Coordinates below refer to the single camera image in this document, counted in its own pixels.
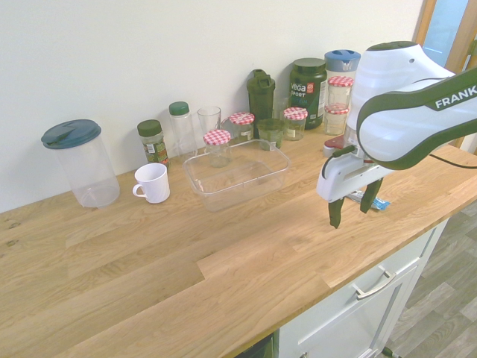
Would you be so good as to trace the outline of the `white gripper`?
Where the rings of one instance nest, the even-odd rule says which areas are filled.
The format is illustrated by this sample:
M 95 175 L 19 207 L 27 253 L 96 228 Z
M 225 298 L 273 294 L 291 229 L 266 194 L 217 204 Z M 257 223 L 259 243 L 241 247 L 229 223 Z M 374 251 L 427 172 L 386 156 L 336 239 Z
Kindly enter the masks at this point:
M 318 178 L 317 193 L 329 202 L 329 223 L 335 229 L 341 223 L 344 197 L 367 186 L 360 203 L 360 211 L 367 213 L 381 188 L 383 177 L 391 173 L 383 166 L 366 164 L 354 151 L 354 148 L 335 151 L 324 163 Z

